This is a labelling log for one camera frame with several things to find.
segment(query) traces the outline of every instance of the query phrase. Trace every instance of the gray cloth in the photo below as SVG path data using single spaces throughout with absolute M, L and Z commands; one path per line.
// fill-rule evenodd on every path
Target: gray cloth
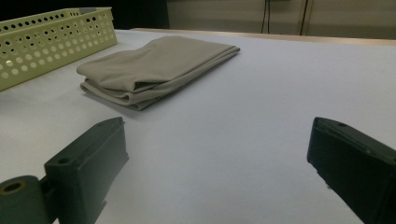
M 236 46 L 172 35 L 152 40 L 140 49 L 83 63 L 77 73 L 86 77 L 80 85 L 85 92 L 142 110 L 239 50 Z

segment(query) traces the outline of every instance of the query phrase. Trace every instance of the basket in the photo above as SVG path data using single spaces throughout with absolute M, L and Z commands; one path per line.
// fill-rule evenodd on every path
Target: basket
M 111 7 L 0 22 L 0 91 L 117 44 Z

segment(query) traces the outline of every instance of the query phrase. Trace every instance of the table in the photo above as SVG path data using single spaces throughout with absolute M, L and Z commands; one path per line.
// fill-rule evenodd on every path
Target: table
M 41 178 L 43 164 L 92 125 L 123 117 L 130 160 L 97 224 L 361 223 L 306 153 L 314 117 L 396 148 L 394 42 L 116 34 L 118 45 L 0 92 L 0 181 Z M 81 63 L 164 35 L 241 51 L 143 111 L 79 88 Z

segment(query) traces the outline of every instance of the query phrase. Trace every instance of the beige towel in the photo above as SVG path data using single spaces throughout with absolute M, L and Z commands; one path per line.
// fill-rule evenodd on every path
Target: beige towel
M 80 65 L 80 87 L 119 105 L 142 110 L 239 52 L 236 46 L 165 36 L 141 49 L 119 51 Z

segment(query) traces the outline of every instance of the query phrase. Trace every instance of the fabric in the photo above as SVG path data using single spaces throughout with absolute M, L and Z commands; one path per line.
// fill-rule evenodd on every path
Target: fabric
M 141 49 L 83 63 L 77 73 L 86 77 L 80 84 L 85 92 L 142 110 L 239 51 L 236 46 L 164 36 Z

